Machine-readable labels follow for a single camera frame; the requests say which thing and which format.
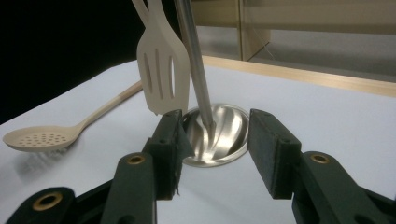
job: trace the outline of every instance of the beige plastic spatula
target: beige plastic spatula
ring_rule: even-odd
[[[155,114],[187,112],[190,59],[163,11],[161,0],[133,0],[146,30],[137,46],[137,63],[148,108]]]
[[[141,90],[142,83],[138,81],[126,91],[123,91],[105,105],[102,105],[76,126],[36,126],[18,129],[4,135],[3,141],[9,147],[27,152],[50,151],[67,147],[76,141],[79,134],[88,125]]]

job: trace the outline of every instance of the slotted spatula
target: slotted spatula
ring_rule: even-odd
[[[155,114],[187,112],[190,58],[163,11],[161,0],[132,0],[146,30],[137,46],[137,63],[148,108]]]

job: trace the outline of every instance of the white tablecloth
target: white tablecloth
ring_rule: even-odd
[[[396,195],[396,98],[206,66],[212,103],[274,114],[303,143],[343,164],[356,182]],[[113,67],[0,126],[77,124],[139,79],[136,62]],[[189,108],[196,107],[191,84]],[[118,160],[141,151],[160,117],[143,92],[88,127],[69,148],[26,153],[0,143],[0,223],[32,194],[69,187],[77,195],[111,179]],[[291,201],[274,201],[250,155],[216,168],[184,166],[180,196],[158,202],[158,223],[295,223]]]

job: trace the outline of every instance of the beige slotted spoon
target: beige slotted spoon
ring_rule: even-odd
[[[148,108],[155,114],[187,112],[190,93],[189,54],[173,31],[161,0],[132,0],[146,30],[137,45],[137,63]]]
[[[50,151],[67,147],[78,138],[88,125],[141,90],[142,83],[138,81],[75,126],[36,126],[18,129],[4,135],[3,141],[9,147],[27,152]]]

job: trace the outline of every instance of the metal ladle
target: metal ladle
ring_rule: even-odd
[[[234,105],[210,104],[191,0],[176,0],[175,3],[198,102],[198,108],[183,117],[183,128],[195,152],[195,156],[186,158],[184,163],[197,167],[219,166],[247,152],[248,113]]]

